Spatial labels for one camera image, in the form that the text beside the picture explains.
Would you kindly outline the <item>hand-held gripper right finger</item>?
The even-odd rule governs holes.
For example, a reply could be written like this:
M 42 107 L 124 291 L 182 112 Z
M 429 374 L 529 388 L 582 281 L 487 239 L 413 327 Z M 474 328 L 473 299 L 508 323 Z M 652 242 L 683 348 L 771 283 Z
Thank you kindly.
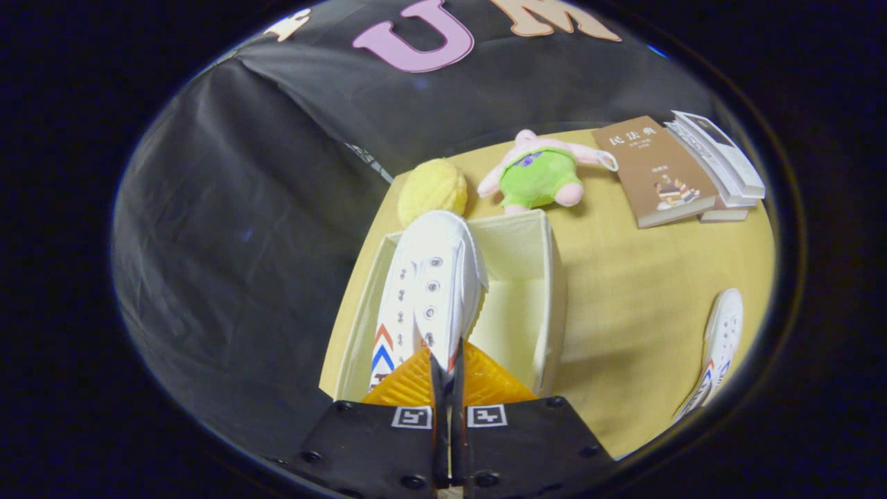
M 536 397 L 467 341 L 455 373 L 450 483 L 463 497 L 586 497 L 615 470 L 563 396 Z

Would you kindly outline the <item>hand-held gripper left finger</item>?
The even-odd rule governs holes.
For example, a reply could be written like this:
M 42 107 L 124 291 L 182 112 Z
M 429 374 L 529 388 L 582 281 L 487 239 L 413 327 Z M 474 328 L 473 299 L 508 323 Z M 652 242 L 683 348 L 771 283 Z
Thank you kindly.
M 412 355 L 373 396 L 393 389 L 399 400 L 330 404 L 279 467 L 353 498 L 437 498 L 449 487 L 449 421 L 440 366 L 430 350 Z

